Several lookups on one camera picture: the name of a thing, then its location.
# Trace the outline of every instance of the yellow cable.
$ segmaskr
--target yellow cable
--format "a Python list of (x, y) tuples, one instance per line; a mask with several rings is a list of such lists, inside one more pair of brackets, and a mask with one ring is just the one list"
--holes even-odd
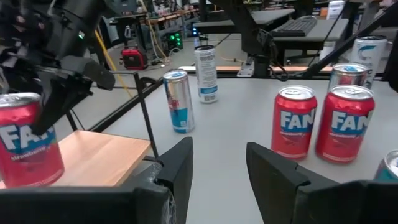
[[(141, 3), (142, 7), (144, 8), (144, 11), (148, 12), (147, 7), (144, 4), (143, 0), (139, 0), (139, 1)], [(152, 23), (150, 22), (150, 17), (149, 16), (147, 17), (147, 21), (148, 21), (148, 25), (149, 25), (150, 34), (151, 34), (150, 37), (155, 42), (157, 48), (159, 49), (159, 51), (161, 52), (162, 56), (164, 57), (164, 60), (165, 60), (164, 63), (169, 62), (169, 58), (166, 56), (166, 54), (164, 54), (163, 50), (160, 48), (160, 46), (159, 46), (159, 44), (157, 42), (156, 34), (155, 34), (155, 31), (154, 31), (154, 28), (152, 27)]]
[[(100, 44), (100, 46), (101, 46), (101, 48), (102, 48), (102, 51), (103, 51), (104, 54), (105, 54), (106, 59), (107, 59), (108, 62), (111, 64), (112, 70), (113, 70), (113, 71), (117, 71), (117, 68), (116, 68), (116, 66), (114, 66), (113, 60), (112, 60), (111, 56), (109, 56), (108, 50), (106, 50), (106, 47), (105, 47), (105, 45), (104, 45), (104, 42), (102, 41), (102, 38), (101, 38), (101, 36), (100, 36), (100, 34), (98, 33), (97, 30), (95, 30), (95, 37), (97, 38), (97, 40), (98, 40), (98, 42), (99, 42), (99, 44)], [(120, 84), (123, 86), (124, 90), (126, 90), (126, 91), (127, 91), (127, 94), (130, 96), (130, 98), (132, 98), (132, 94), (130, 93), (130, 91), (129, 91), (129, 89), (127, 88), (126, 84), (124, 83), (123, 79), (120, 77), (119, 74), (116, 74), (116, 76), (117, 76), (117, 78), (118, 78)]]

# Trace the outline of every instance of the can lid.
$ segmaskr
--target can lid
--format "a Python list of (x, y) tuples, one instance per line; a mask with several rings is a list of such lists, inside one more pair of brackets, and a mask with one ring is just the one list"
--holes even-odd
[(331, 92), (339, 97), (350, 100), (367, 100), (373, 97), (373, 91), (356, 85), (337, 85)]
[(0, 95), (0, 108), (28, 105), (39, 101), (37, 93), (11, 93)]
[(313, 89), (302, 85), (289, 85), (282, 87), (279, 94), (292, 100), (306, 100), (315, 96)]
[(210, 50), (213, 48), (214, 48), (213, 45), (201, 45), (201, 46), (195, 47), (195, 50)]
[(358, 72), (364, 72), (369, 70), (368, 67), (358, 63), (337, 63), (333, 66), (333, 69), (339, 72), (344, 72), (345, 75), (358, 75)]
[(384, 162), (389, 170), (398, 178), (398, 151), (392, 151), (386, 155)]
[(178, 80), (187, 75), (188, 75), (188, 73), (184, 70), (174, 70), (174, 71), (170, 71), (170, 72), (167, 72), (166, 74), (164, 74), (163, 78), (167, 79), (167, 80)]
[(387, 40), (386, 36), (383, 35), (367, 35), (363, 37), (358, 37), (359, 40)]

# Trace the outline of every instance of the pull tab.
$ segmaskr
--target pull tab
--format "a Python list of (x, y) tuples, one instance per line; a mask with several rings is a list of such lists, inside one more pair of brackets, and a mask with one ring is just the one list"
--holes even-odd
[(299, 94), (301, 94), (301, 91), (298, 91), (298, 90), (286, 90), (285, 94), (286, 95), (299, 95)]
[(348, 89), (348, 90), (346, 90), (346, 93), (350, 94), (350, 95), (356, 95), (356, 94), (362, 93), (362, 90)]

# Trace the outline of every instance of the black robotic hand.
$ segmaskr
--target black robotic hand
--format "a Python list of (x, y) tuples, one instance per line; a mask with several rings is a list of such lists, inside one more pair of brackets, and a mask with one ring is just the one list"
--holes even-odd
[(0, 86), (2, 93), (41, 94), (32, 133), (43, 134), (92, 95), (93, 82), (113, 89), (114, 75), (83, 57), (101, 16), (109, 13), (107, 2), (54, 0), (51, 7), (49, 2), (48, 12), (52, 12), (43, 14), (30, 1), (13, 5), (0, 0)]

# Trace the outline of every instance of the wooden block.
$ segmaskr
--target wooden block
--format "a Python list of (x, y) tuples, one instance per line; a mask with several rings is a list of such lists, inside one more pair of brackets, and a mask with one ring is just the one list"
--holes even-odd
[(137, 167), (150, 149), (150, 141), (75, 131), (59, 146), (65, 173), (53, 186), (114, 186), (123, 183)]

